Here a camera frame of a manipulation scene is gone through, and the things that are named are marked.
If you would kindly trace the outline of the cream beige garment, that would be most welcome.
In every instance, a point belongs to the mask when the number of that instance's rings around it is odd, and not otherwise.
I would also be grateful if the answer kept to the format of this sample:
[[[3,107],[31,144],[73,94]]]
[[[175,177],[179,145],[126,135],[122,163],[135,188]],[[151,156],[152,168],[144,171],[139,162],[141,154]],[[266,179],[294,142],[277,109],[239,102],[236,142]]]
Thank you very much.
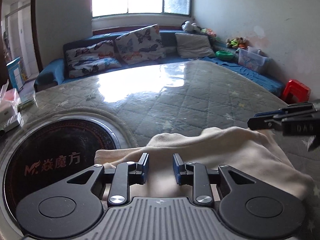
[[[216,169],[230,165],[303,200],[313,179],[296,170],[269,130],[251,131],[240,127],[204,129],[199,136],[162,133],[151,138],[145,147],[122,150],[98,150],[94,162],[114,168],[126,161],[139,161],[149,154],[149,172],[145,186],[133,186],[137,197],[190,196],[191,189],[178,186],[172,170],[172,156],[178,153],[185,162],[202,163]]]

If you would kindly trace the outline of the red plastic stool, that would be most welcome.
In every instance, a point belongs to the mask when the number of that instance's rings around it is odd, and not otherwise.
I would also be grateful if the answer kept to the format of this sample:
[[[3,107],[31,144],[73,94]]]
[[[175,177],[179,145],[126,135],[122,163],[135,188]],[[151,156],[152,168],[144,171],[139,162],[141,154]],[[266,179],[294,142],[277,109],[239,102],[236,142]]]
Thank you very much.
[[[306,102],[309,100],[311,89],[296,79],[290,79],[281,95],[281,99],[287,103]]]

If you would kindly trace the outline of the clear plastic storage box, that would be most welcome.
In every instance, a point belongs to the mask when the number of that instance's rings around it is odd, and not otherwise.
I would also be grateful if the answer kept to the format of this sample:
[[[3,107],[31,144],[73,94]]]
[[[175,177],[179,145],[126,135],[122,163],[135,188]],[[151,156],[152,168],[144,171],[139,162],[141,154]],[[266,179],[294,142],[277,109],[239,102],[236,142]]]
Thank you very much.
[[[238,64],[246,67],[259,74],[265,74],[269,63],[271,62],[270,57],[266,57],[260,54],[259,49],[242,49],[238,50]]]

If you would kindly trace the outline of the black induction cooktop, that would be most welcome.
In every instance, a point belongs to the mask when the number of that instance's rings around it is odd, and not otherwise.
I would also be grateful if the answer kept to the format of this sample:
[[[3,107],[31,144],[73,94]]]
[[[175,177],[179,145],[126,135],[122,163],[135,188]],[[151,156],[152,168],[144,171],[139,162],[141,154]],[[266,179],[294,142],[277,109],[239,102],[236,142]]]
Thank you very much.
[[[7,164],[4,199],[12,215],[27,195],[94,164],[97,150],[115,150],[118,139],[97,121],[65,119],[44,125],[18,144]]]

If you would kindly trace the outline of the brown plush toys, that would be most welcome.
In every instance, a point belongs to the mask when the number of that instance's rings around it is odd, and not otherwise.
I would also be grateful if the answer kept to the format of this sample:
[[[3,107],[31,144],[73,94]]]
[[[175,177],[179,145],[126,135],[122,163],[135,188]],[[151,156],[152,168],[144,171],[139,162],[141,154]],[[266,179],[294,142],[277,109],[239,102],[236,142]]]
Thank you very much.
[[[226,40],[226,47],[232,48],[232,49],[246,49],[248,47],[249,43],[246,38],[244,37],[236,37],[232,39]]]

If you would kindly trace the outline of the green plastic bowl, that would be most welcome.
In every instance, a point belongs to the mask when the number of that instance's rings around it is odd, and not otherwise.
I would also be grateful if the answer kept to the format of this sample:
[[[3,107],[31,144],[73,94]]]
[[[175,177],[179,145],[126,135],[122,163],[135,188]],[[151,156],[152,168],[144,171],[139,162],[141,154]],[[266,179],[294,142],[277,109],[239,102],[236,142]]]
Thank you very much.
[[[232,61],[234,59],[234,54],[224,50],[218,50],[215,52],[217,58],[221,61]]]

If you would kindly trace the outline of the colourful toys on sofa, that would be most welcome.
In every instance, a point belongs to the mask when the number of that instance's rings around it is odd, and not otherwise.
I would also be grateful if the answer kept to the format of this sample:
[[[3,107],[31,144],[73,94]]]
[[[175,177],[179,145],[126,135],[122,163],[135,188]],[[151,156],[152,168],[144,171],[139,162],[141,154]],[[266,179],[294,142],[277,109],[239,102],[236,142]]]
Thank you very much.
[[[211,38],[216,38],[216,33],[210,28],[202,28],[201,33],[205,34]]]

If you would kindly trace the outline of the flat butterfly pillow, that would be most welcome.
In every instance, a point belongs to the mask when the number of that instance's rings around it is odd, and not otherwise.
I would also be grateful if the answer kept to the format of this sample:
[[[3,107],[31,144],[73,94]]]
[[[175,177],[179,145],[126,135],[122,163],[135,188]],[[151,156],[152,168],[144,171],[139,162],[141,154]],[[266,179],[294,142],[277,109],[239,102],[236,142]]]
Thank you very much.
[[[101,41],[88,47],[70,49],[65,55],[71,79],[121,67],[116,59],[113,41]]]

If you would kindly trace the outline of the white tissue box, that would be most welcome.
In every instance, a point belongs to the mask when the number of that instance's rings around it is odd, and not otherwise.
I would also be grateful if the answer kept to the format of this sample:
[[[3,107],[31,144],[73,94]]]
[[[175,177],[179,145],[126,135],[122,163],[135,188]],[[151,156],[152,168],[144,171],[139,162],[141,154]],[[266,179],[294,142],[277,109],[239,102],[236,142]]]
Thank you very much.
[[[1,88],[0,130],[1,136],[21,125],[22,116],[18,111],[21,103],[16,88],[8,90],[9,80]]]

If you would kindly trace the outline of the grey cushion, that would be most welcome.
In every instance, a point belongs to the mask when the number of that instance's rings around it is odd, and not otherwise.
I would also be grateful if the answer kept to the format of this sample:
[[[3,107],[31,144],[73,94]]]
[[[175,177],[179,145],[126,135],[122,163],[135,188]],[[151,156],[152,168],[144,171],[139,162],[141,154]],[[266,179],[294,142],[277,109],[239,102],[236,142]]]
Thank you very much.
[[[177,53],[181,58],[215,57],[208,36],[175,33]]]

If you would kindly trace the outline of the blue corner sofa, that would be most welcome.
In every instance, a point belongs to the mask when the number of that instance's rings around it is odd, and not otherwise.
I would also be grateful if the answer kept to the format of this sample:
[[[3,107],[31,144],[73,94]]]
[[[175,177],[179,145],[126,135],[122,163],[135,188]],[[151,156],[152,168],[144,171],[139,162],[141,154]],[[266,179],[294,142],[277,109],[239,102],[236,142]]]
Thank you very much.
[[[63,45],[63,57],[55,59],[36,78],[36,92],[89,76],[141,66],[204,60],[226,67],[280,96],[284,84],[263,68],[246,68],[235,55],[216,50],[212,38],[183,31],[158,30],[156,25],[111,33]]]

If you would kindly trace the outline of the upright butterfly pillow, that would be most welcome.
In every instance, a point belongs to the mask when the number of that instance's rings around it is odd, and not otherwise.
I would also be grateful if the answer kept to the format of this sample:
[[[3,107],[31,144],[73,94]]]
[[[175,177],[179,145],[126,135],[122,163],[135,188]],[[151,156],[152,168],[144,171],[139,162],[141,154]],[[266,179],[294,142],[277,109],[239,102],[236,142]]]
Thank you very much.
[[[166,57],[159,25],[131,31],[115,39],[117,50],[127,64],[156,61]]]

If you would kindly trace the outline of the panda plush toy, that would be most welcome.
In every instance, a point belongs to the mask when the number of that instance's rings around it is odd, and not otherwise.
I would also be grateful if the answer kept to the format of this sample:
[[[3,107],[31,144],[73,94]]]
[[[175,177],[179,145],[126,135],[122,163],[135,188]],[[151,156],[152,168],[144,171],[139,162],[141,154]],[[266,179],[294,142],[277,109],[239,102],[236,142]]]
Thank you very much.
[[[200,33],[201,28],[195,23],[191,23],[190,21],[185,21],[182,25],[181,28],[185,32],[189,33]]]

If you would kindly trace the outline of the blue white cabinet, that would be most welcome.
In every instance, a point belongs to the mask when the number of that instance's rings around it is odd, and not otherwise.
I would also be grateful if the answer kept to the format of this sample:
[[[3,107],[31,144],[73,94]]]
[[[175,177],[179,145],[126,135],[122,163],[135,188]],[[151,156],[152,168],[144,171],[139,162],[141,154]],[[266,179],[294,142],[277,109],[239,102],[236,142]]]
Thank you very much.
[[[21,74],[21,58],[17,57],[14,60],[7,63],[7,70],[11,85],[18,92],[23,88],[24,81]]]

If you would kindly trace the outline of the dark wooden door frame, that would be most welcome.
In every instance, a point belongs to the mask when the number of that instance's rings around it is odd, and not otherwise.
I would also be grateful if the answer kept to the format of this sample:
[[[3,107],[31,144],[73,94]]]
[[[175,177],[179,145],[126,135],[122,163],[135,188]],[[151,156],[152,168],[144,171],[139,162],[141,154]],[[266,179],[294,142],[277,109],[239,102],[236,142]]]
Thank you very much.
[[[20,58],[23,82],[37,78],[42,67],[36,39],[35,0],[1,0],[1,35],[6,63]]]

